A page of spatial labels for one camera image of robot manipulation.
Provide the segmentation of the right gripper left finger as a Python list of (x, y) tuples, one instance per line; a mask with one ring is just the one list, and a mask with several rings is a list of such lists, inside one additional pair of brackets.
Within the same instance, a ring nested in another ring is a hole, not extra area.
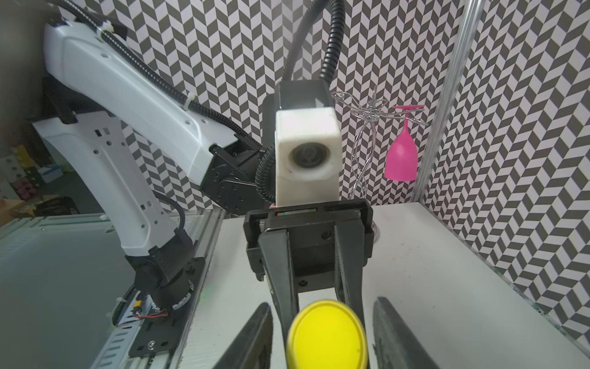
[(270, 368), (273, 315), (270, 305), (260, 304), (213, 369)]

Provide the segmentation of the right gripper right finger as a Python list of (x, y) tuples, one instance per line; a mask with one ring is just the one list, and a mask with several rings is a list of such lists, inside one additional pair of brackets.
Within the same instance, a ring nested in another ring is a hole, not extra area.
[(373, 333), (378, 368), (439, 368), (385, 297), (373, 305)]

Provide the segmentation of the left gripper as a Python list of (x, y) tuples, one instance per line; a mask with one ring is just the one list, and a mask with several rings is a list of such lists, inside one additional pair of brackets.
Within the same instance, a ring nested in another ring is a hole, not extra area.
[(245, 215), (250, 268), (258, 281), (267, 276), (283, 335), (289, 334), (299, 312), (296, 283), (300, 292), (331, 288), (334, 272), (338, 301), (351, 308), (366, 327), (363, 267), (373, 254), (372, 221), (373, 209), (364, 199), (269, 208)]

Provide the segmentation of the yellow jar lid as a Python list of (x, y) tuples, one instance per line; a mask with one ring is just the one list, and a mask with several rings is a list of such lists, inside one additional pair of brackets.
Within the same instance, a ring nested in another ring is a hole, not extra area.
[(333, 300), (316, 301), (297, 314), (285, 355), (289, 368), (369, 367), (363, 324), (350, 307)]

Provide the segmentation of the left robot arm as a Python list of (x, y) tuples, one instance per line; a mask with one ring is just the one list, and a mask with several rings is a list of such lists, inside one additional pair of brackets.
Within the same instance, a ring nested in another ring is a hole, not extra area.
[(136, 290), (149, 295), (153, 318), (169, 316), (193, 296), (185, 269), (196, 243), (178, 203), (152, 188), (138, 164), (143, 151), (126, 129), (155, 143), (200, 192), (234, 215), (276, 204), (274, 147), (168, 83), (127, 46), (109, 18), (72, 1), (57, 6), (74, 21), (44, 30), (52, 114), (34, 123), (75, 169), (109, 216), (135, 270)]

